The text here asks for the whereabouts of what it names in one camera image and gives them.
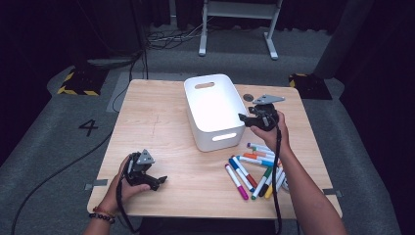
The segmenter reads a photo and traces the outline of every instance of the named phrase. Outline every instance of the table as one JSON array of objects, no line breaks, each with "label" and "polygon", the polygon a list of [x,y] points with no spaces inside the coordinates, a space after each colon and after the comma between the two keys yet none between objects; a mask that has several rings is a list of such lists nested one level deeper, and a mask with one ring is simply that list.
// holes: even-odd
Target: table
[{"label": "table", "polygon": [[[235,87],[241,97],[269,94],[286,98],[275,107],[286,115],[294,153],[321,189],[332,188],[298,91],[291,87],[240,84]],[[101,202],[122,160],[130,153],[147,149],[156,160],[147,173],[155,178],[167,175],[168,179],[158,191],[144,192],[124,205],[129,215],[275,219],[272,197],[244,201],[224,168],[230,156],[249,151],[246,146],[249,142],[263,144],[247,128],[238,146],[199,151],[187,118],[184,83],[134,79],[97,176],[109,179],[109,183],[93,188],[87,209],[92,212]],[[256,181],[265,172],[261,166],[243,165]],[[327,197],[342,216],[336,196]],[[296,218],[290,194],[281,190],[278,199],[282,218]]]}]

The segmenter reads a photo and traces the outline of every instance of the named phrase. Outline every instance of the white storage basket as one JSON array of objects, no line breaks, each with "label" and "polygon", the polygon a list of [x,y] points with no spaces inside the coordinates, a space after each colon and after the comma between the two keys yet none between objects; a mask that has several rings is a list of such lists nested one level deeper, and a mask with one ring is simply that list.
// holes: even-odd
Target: white storage basket
[{"label": "white storage basket", "polygon": [[224,74],[188,78],[184,82],[188,118],[196,145],[203,152],[239,144],[248,115],[231,79]]}]

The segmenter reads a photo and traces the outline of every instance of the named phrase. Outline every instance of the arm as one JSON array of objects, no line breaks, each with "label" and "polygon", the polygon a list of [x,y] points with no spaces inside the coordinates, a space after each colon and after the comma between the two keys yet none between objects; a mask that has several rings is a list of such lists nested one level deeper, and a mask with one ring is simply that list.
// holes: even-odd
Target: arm
[{"label": "arm", "polygon": [[[121,166],[119,167],[118,174],[114,177],[113,181],[110,184],[110,188],[108,189],[107,194],[105,195],[100,205],[98,205],[98,208],[105,212],[99,211],[97,213],[106,216],[111,216],[110,213],[115,213],[118,210],[118,205],[116,203],[116,186],[119,182],[119,178],[121,177],[122,170],[124,169],[124,165],[127,162],[127,160],[128,157],[125,158],[122,162]],[[130,186],[124,178],[122,179],[122,202],[125,203],[132,196],[147,190],[150,190],[149,185],[141,184],[137,186]],[[110,223],[108,221],[105,221],[104,219],[91,218],[83,234],[110,234],[110,226]]]},{"label": "arm", "polygon": [[[301,228],[305,234],[346,234],[339,214],[294,155],[284,115],[278,112],[278,117],[278,127],[282,134],[280,159],[290,182],[290,195]],[[275,152],[276,128],[266,132],[252,126],[251,131]]]}]

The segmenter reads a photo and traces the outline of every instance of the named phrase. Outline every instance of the pink marker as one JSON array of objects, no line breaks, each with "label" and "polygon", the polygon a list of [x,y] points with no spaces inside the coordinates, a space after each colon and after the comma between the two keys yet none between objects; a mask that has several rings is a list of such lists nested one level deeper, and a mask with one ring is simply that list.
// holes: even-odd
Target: pink marker
[{"label": "pink marker", "polygon": [[244,198],[244,200],[247,200],[248,194],[247,192],[245,192],[244,187],[242,187],[242,184],[239,182],[239,180],[236,178],[235,173],[232,171],[231,167],[229,166],[229,164],[225,165],[226,170],[228,171],[229,175],[231,176],[232,180],[234,181],[236,188],[238,189],[239,193],[241,193],[242,198]]}]

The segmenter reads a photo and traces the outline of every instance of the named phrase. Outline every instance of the metal stand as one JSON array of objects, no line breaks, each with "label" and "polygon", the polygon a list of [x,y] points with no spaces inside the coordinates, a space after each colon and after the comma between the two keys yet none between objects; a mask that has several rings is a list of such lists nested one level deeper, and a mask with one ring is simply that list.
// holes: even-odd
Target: metal stand
[{"label": "metal stand", "polygon": [[203,29],[199,55],[205,56],[207,53],[208,41],[208,16],[213,17],[233,17],[233,18],[252,18],[271,20],[268,32],[264,32],[266,45],[272,60],[278,59],[277,51],[272,42],[272,33],[280,14],[283,0],[278,0],[276,4],[256,4],[256,3],[236,3],[236,2],[215,2],[205,0],[203,14]]}]

